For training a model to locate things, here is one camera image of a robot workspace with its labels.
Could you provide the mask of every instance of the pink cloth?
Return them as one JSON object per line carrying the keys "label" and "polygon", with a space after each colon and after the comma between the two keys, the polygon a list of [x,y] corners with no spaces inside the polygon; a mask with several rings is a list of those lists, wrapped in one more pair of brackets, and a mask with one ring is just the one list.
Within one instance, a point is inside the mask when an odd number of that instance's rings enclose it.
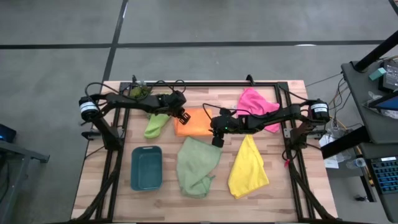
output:
{"label": "pink cloth", "polygon": [[[243,109],[250,111],[252,114],[263,115],[267,112],[273,112],[279,109],[278,103],[270,103],[264,99],[256,90],[253,88],[247,88],[243,91],[239,101],[237,109]],[[245,111],[237,111],[238,115],[248,114]],[[280,124],[272,124],[265,127],[265,130],[275,133],[279,130]]]}

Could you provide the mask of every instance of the teal plastic tray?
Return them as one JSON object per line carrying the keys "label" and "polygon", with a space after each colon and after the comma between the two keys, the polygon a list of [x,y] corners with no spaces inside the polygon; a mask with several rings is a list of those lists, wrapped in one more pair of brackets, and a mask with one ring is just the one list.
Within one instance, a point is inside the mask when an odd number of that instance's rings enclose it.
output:
{"label": "teal plastic tray", "polygon": [[157,190],[162,185],[162,150],[158,146],[137,147],[131,153],[131,188]]}

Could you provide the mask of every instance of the wooden table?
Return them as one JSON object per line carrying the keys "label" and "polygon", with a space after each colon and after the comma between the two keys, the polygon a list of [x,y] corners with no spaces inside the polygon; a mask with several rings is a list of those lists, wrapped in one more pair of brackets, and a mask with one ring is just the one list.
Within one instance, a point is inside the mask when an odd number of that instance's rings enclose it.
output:
{"label": "wooden table", "polygon": [[[303,81],[287,82],[291,92],[307,97]],[[119,82],[106,82],[105,84],[116,89],[119,88]],[[276,102],[273,87],[254,88],[267,101]],[[232,108],[236,106],[243,89],[244,87],[189,87],[184,93],[187,99],[184,108],[199,108],[202,103]],[[104,87],[102,92],[107,93],[109,90]],[[170,90],[167,87],[154,88],[154,94],[169,92]],[[292,103],[302,101],[294,96],[291,96],[291,98]],[[212,109],[212,112],[213,116],[218,116],[217,109]],[[107,114],[106,119],[109,123],[112,122],[113,116],[112,111]],[[123,110],[120,115],[120,124],[122,120]],[[264,160],[264,170],[269,178],[269,185],[241,199],[234,199],[229,192],[227,181],[244,135],[227,134],[224,137],[225,144],[220,163],[212,172],[216,177],[211,184],[210,193],[206,198],[194,199],[181,195],[176,175],[177,153],[185,138],[175,136],[173,122],[170,119],[163,127],[162,134],[158,138],[145,139],[144,130],[147,123],[148,119],[145,112],[139,110],[130,111],[118,196],[115,204],[114,222],[297,221],[289,170],[284,167],[284,161],[281,156],[284,150],[281,130],[275,134],[261,131],[254,135],[254,141]],[[200,137],[197,139],[211,144],[212,137]],[[318,145],[317,141],[313,139],[309,139],[308,142]],[[103,143],[100,140],[90,142],[87,154],[102,145]],[[131,152],[136,147],[151,145],[162,148],[163,185],[157,191],[133,191],[130,188]],[[303,157],[312,192],[327,211],[337,217],[321,152],[318,149],[308,147],[303,150]],[[72,218],[81,215],[98,193],[105,158],[106,150],[103,149],[85,161]],[[301,190],[300,198],[302,198],[303,211],[305,217],[307,217],[307,208]],[[105,200],[104,208],[107,207],[108,200]]]}

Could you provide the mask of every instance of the concrete floor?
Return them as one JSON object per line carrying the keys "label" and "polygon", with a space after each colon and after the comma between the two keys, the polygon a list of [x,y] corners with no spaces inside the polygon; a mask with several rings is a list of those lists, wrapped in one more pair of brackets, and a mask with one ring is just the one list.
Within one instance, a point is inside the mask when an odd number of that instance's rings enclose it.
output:
{"label": "concrete floor", "polygon": [[[0,0],[0,45],[110,43],[121,3]],[[397,19],[386,0],[130,0],[119,42],[381,40],[398,29]],[[341,63],[373,48],[118,49],[109,79],[135,74],[145,80],[242,80],[252,74],[311,83],[339,73]],[[87,83],[102,80],[108,54],[109,49],[0,50],[0,123],[18,131],[19,145],[51,155],[48,164],[32,163],[12,223],[70,218],[87,144],[80,136],[78,99]],[[388,53],[395,54],[398,49]],[[309,87],[309,97],[330,100],[338,80]],[[361,122],[352,98],[338,118],[346,125]],[[353,200],[364,192],[359,178],[330,182],[340,218],[389,223],[380,203]]]}

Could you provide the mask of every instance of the lime green cloth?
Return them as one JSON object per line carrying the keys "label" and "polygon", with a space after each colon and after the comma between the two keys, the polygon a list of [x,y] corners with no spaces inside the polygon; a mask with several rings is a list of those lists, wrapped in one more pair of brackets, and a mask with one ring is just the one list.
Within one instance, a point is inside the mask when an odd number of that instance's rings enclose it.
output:
{"label": "lime green cloth", "polygon": [[206,197],[213,177],[208,174],[217,166],[221,148],[187,137],[177,156],[177,177],[181,193],[193,198]]}
{"label": "lime green cloth", "polygon": [[166,114],[151,114],[147,129],[145,129],[144,137],[147,139],[152,139],[159,136],[160,132],[162,131],[162,127],[167,123],[169,119],[170,116]]}

